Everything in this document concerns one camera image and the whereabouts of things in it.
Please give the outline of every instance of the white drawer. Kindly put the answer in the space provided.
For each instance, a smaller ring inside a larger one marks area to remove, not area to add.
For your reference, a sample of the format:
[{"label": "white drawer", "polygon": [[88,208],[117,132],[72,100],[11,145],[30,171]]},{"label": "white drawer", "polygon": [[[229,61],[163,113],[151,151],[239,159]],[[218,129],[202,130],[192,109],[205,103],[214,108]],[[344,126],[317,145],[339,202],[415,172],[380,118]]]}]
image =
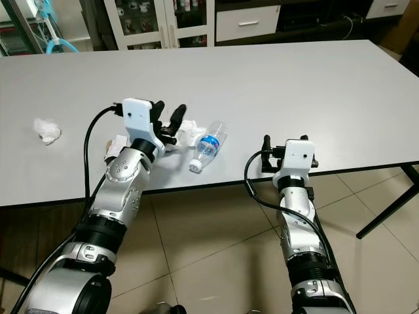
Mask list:
[{"label": "white drawer", "polygon": [[369,8],[367,18],[382,18],[401,15],[405,12],[409,0],[374,0]]},{"label": "white drawer", "polygon": [[278,5],[217,12],[216,41],[275,33],[279,15]]}]

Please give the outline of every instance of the crumpled tissue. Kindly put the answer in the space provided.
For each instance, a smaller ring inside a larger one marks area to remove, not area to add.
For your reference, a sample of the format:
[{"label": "crumpled tissue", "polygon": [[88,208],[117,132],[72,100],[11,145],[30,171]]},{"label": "crumpled tissue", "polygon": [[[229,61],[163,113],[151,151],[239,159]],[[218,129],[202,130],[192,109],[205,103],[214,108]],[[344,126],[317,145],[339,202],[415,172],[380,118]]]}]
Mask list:
[{"label": "crumpled tissue", "polygon": [[42,137],[45,145],[52,144],[61,135],[61,130],[57,124],[40,118],[33,119],[33,129]]},{"label": "crumpled tissue", "polygon": [[203,136],[206,132],[206,128],[199,127],[195,121],[184,120],[177,131],[175,138],[177,142],[175,145],[167,144],[166,151],[171,151],[175,149],[182,149],[185,147],[194,147],[196,140]]}]

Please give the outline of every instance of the tiled floor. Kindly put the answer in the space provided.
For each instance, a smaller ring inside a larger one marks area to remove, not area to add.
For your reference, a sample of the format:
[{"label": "tiled floor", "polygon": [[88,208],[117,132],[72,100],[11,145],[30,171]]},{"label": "tiled floor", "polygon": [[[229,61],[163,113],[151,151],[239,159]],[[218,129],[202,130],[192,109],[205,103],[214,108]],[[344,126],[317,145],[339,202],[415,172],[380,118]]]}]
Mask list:
[{"label": "tiled floor", "polygon": [[[373,217],[409,188],[400,168],[311,178],[316,206],[359,314],[411,314],[419,307],[419,197],[365,239]],[[260,195],[276,202],[270,183]],[[243,186],[144,196],[112,276],[110,314],[166,301],[188,313],[289,314],[291,299],[274,210]],[[1,212],[0,265],[29,276],[65,236],[80,204]],[[9,313],[22,288],[2,285]]]}]

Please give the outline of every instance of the drawer handle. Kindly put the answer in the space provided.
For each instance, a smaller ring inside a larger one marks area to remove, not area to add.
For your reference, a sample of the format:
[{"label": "drawer handle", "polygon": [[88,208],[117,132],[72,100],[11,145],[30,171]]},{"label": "drawer handle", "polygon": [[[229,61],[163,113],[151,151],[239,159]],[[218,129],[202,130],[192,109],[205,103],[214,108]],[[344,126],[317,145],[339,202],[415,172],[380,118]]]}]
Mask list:
[{"label": "drawer handle", "polygon": [[243,27],[243,26],[256,25],[256,24],[259,24],[259,21],[243,22],[243,23],[239,23],[238,25],[240,27]]},{"label": "drawer handle", "polygon": [[389,3],[388,5],[384,5],[384,8],[395,8],[398,5],[399,3]]}]

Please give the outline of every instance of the cabinet door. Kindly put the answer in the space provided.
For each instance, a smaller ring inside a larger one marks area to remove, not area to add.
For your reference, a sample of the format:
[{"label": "cabinet door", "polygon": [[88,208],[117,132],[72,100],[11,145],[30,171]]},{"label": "cabinet door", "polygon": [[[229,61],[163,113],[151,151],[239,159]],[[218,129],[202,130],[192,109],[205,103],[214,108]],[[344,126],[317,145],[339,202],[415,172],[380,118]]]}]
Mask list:
[{"label": "cabinet door", "polygon": [[214,46],[215,0],[164,0],[172,48]]},{"label": "cabinet door", "polygon": [[169,48],[162,0],[104,0],[119,50]]}]

